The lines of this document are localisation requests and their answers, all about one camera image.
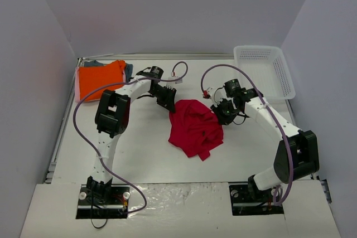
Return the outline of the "red t-shirt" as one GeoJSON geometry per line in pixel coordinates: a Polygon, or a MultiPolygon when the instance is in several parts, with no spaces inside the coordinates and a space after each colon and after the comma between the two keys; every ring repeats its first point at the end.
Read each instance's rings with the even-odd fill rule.
{"type": "Polygon", "coordinates": [[[169,113],[171,123],[168,142],[180,148],[187,157],[198,156],[201,161],[210,151],[223,144],[223,127],[217,116],[203,103],[194,99],[179,100],[175,112],[169,113]]]}

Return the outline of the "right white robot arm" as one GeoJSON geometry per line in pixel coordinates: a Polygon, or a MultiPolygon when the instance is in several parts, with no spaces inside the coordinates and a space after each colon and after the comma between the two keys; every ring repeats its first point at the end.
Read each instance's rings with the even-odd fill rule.
{"type": "Polygon", "coordinates": [[[240,86],[237,79],[220,88],[208,88],[205,97],[221,125],[229,125],[240,116],[253,119],[278,143],[273,165],[248,178],[248,196],[259,201],[279,185],[291,183],[320,169],[317,136],[291,124],[278,113],[255,88],[240,86]]]}

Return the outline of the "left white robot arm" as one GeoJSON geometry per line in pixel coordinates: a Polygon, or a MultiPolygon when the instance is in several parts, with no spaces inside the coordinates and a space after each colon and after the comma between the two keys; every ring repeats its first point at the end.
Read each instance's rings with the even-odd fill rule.
{"type": "Polygon", "coordinates": [[[161,86],[163,70],[152,66],[149,71],[140,71],[129,85],[119,89],[103,91],[95,115],[99,133],[99,154],[94,162],[92,174],[86,187],[92,190],[92,197],[99,203],[107,203],[112,197],[112,169],[118,139],[129,123],[131,104],[145,93],[157,99],[157,104],[170,112],[175,112],[176,89],[161,86]]]}

